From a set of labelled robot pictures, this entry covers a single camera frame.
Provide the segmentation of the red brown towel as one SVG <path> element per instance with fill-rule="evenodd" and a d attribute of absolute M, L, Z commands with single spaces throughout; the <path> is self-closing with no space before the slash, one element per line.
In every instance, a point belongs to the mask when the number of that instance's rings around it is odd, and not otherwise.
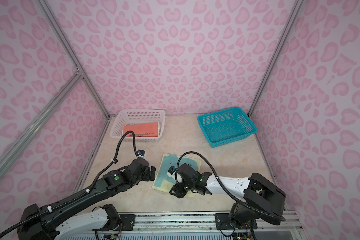
<path fill-rule="evenodd" d="M 160 123 L 126 125 L 123 127 L 122 135 L 130 131 L 134 132 L 136 137 L 158 137 L 160 135 Z"/>

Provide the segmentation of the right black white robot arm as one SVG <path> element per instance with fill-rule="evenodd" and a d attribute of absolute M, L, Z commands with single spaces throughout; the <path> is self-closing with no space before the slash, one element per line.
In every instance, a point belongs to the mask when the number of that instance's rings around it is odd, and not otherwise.
<path fill-rule="evenodd" d="M 205 195 L 227 195 L 234 200 L 227 220 L 222 220 L 220 229 L 242 229 L 261 219 L 279 226 L 286 221 L 283 216 L 286 194 L 263 175 L 253 173 L 247 178 L 221 177 L 215 170 L 199 173 L 190 165 L 171 166 L 167 172 L 176 183 L 170 194 L 178 199 L 187 193 Z"/>

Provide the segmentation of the teal cat face towel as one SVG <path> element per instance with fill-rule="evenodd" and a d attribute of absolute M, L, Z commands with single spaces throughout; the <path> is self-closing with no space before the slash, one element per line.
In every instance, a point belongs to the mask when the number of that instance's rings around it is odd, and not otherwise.
<path fill-rule="evenodd" d="M 152 188 L 157 191 L 169 193 L 173 185 L 176 183 L 175 174 L 172 168 L 177 166 L 180 155 L 163 154 L 162 162 L 156 173 L 156 178 Z M 187 164 L 195 171 L 200 171 L 202 161 L 191 157 L 183 157 L 181 164 Z"/>

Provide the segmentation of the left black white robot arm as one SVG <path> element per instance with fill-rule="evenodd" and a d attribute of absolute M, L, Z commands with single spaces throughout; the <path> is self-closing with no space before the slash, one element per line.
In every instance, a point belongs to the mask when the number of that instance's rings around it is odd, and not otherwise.
<path fill-rule="evenodd" d="M 73 217 L 100 201 L 138 185 L 154 181 L 156 167 L 151 167 L 143 157 L 133 160 L 128 166 L 112 170 L 87 187 L 69 197 L 50 205 L 38 207 L 33 204 L 23 213 L 22 221 L 31 219 L 17 228 L 20 240 L 56 240 L 62 234 L 59 227 Z"/>

